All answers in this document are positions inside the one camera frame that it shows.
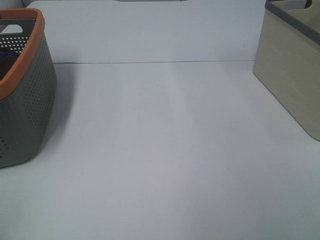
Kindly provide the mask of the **beige bin with grey rim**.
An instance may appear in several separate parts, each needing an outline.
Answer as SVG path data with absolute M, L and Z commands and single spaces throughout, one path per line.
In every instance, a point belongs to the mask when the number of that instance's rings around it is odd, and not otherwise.
M 320 139 L 320 2 L 267 0 L 254 75 L 313 139 Z

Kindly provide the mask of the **brown towel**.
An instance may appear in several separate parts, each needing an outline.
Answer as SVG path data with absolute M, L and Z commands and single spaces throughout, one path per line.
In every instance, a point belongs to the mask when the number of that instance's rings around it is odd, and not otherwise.
M 16 60 L 2 60 L 0 59 L 0 80 L 2 80 L 8 71 L 12 68 Z

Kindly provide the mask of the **grey basket with orange rim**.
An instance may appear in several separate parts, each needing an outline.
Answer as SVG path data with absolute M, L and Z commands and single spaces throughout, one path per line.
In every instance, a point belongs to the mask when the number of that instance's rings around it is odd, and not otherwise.
M 6 168 L 38 153 L 55 101 L 57 75 L 39 9 L 2 9 L 0 23 L 22 29 L 0 35 L 0 51 L 17 56 L 0 80 L 0 166 Z

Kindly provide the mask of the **blue cloth in basket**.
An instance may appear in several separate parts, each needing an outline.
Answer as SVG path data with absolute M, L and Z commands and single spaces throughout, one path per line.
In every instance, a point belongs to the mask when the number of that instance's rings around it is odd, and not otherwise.
M 17 59 L 17 56 L 12 52 L 1 51 L 0 52 L 0 59 L 3 61 L 4 60 L 15 61 Z

